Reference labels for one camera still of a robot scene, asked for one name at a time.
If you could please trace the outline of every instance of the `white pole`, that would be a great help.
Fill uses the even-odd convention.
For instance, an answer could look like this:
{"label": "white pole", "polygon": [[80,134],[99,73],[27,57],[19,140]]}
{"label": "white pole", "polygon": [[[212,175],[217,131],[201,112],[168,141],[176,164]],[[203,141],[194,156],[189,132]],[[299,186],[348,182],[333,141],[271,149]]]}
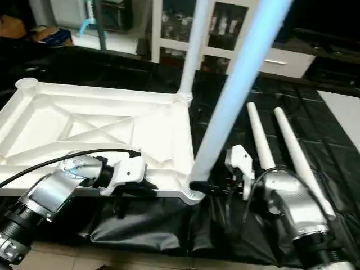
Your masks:
{"label": "white pole", "polygon": [[194,82],[196,67],[199,62],[203,35],[207,35],[206,18],[212,0],[196,0],[195,13],[191,26],[189,49],[186,54],[185,64],[178,93],[186,99],[192,98],[192,83]]}
{"label": "white pole", "polygon": [[306,181],[309,188],[319,199],[323,208],[325,209],[329,217],[335,217],[334,210],[328,200],[324,197],[318,182],[315,179],[313,172],[311,171],[310,165],[306,160],[304,152],[296,139],[293,129],[291,128],[289,121],[287,121],[286,115],[281,108],[274,110],[276,119],[279,123],[281,133],[284,137],[287,149],[290,153],[292,163],[294,164],[296,173]]}
{"label": "white pole", "polygon": [[258,152],[261,168],[264,170],[273,168],[275,167],[275,162],[272,157],[268,140],[266,139],[255,103],[249,102],[247,104],[247,111],[249,112],[250,124],[253,130],[256,151]]}
{"label": "white pole", "polygon": [[261,0],[202,139],[191,181],[207,181],[292,0]]}
{"label": "white pole", "polygon": [[163,16],[163,0],[152,0],[152,37],[151,62],[160,62],[161,22]]}

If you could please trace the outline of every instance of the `glass cabinet door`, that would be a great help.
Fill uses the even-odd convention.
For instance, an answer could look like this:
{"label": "glass cabinet door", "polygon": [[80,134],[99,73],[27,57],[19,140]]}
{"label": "glass cabinet door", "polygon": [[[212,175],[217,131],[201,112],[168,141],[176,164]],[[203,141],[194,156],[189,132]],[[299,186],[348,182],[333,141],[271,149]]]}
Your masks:
{"label": "glass cabinet door", "polygon": [[189,42],[195,0],[163,0],[161,37]]}
{"label": "glass cabinet door", "polygon": [[248,7],[216,2],[211,16],[208,46],[234,50]]}

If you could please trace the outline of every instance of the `black tablecloth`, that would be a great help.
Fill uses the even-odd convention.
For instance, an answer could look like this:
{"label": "black tablecloth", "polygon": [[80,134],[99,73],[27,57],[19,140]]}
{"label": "black tablecloth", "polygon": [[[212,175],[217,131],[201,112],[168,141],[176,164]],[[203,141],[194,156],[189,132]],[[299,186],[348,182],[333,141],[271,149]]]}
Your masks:
{"label": "black tablecloth", "polygon": [[[24,77],[43,82],[79,84],[175,93],[181,68],[155,65],[82,48],[51,49],[38,44],[0,40],[1,91]],[[225,81],[224,75],[197,74],[190,108],[195,152]],[[272,110],[281,106],[298,137],[317,179],[336,210],[339,239],[360,266],[360,154],[316,87],[258,78],[248,101],[259,111],[277,164],[292,168]],[[3,106],[11,94],[1,95]],[[259,167],[246,109],[224,149],[242,144]],[[227,171],[220,158],[211,181],[222,183]],[[239,224],[244,202],[232,202],[232,227],[224,227],[223,198],[206,197],[195,206],[176,198],[80,198],[58,219],[44,226],[47,238],[170,255],[228,259],[255,264],[300,267],[282,223],[259,201],[253,203],[242,238]]]}

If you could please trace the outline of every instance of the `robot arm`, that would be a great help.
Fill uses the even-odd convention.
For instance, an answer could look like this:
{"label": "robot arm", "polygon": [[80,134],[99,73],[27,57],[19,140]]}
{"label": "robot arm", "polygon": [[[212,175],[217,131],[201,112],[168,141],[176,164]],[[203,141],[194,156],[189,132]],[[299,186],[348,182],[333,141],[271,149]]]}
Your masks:
{"label": "robot arm", "polygon": [[[330,220],[335,219],[335,213],[322,194],[284,112],[281,108],[275,109],[294,167],[301,178],[281,170],[270,171],[275,162],[255,104],[249,103],[247,108],[260,165],[269,171],[263,179],[263,199],[269,211],[282,219],[303,266],[306,269],[354,269],[330,230]],[[251,200],[248,190],[256,187],[250,155],[241,145],[234,146],[228,150],[226,165],[243,172],[242,199]]]}
{"label": "robot arm", "polygon": [[22,195],[0,221],[0,269],[21,263],[38,226],[45,220],[51,222],[78,186],[98,188],[107,196],[119,186],[144,180],[146,163],[141,156],[129,156],[114,167],[106,163],[105,158],[90,155],[64,160]]}

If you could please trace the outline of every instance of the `black cable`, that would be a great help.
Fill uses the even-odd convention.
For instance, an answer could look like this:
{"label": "black cable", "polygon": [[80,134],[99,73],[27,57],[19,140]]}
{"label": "black cable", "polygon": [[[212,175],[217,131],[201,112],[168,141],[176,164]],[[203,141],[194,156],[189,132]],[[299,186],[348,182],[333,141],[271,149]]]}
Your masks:
{"label": "black cable", "polygon": [[102,149],[81,151],[81,152],[77,152],[77,153],[74,153],[74,154],[57,157],[55,159],[51,159],[51,160],[45,161],[43,163],[39,163],[37,165],[31,166],[30,168],[25,169],[22,172],[17,173],[15,175],[13,175],[12,177],[6,179],[2,183],[0,183],[0,188],[6,186],[7,184],[11,183],[12,181],[18,179],[19,177],[21,177],[21,176],[23,176],[23,175],[25,175],[27,173],[30,173],[30,172],[32,172],[34,170],[37,170],[37,169],[39,169],[41,167],[44,167],[44,166],[47,166],[47,165],[50,165],[50,164],[53,164],[53,163],[56,163],[56,162],[59,162],[59,161],[63,161],[65,159],[72,159],[72,158],[74,158],[76,156],[82,156],[82,155],[98,153],[98,152],[125,152],[125,153],[129,153],[130,157],[141,156],[140,152],[133,151],[133,150],[128,150],[128,149],[119,149],[119,148],[102,148]]}
{"label": "black cable", "polygon": [[231,213],[230,213],[230,205],[231,205],[231,200],[232,200],[232,196],[235,193],[235,191],[238,189],[239,184],[241,182],[241,176],[239,175],[240,170],[238,168],[236,168],[235,172],[234,172],[234,177],[236,177],[234,181],[234,185],[231,188],[230,192],[228,193],[227,197],[226,197],[226,202],[225,202],[225,219],[226,219],[226,229],[228,231],[231,230]]}
{"label": "black cable", "polygon": [[254,196],[254,192],[255,192],[255,189],[257,187],[257,185],[264,179],[264,177],[270,173],[270,172],[274,172],[275,170],[279,170],[279,171],[283,171],[283,172],[286,172],[286,173],[289,173],[289,175],[295,177],[303,186],[304,188],[306,189],[306,191],[309,193],[310,197],[316,202],[316,204],[319,206],[320,208],[320,211],[322,212],[323,216],[325,217],[326,221],[327,221],[327,224],[331,230],[331,221],[329,219],[329,216],[327,215],[324,207],[322,206],[321,202],[319,201],[319,199],[317,198],[317,196],[315,195],[315,193],[310,189],[310,187],[308,186],[308,184],[300,177],[298,176],[296,173],[294,173],[292,170],[290,169],[287,169],[285,167],[282,167],[282,166],[277,166],[277,167],[274,167],[274,168],[269,168],[267,170],[265,170],[261,175],[259,175],[255,181],[254,181],[254,184],[253,184],[253,187],[250,191],[250,195],[249,197],[247,198],[247,202],[246,202],[246,206],[245,206],[245,210],[244,210],[244,213],[242,215],[242,219],[241,219],[241,224],[240,224],[240,233],[239,235],[241,235],[241,232],[242,232],[242,229],[243,227],[246,225],[246,221],[247,221],[247,218],[248,218],[248,214],[249,214],[249,209],[250,209],[250,203],[253,199],[253,196]]}

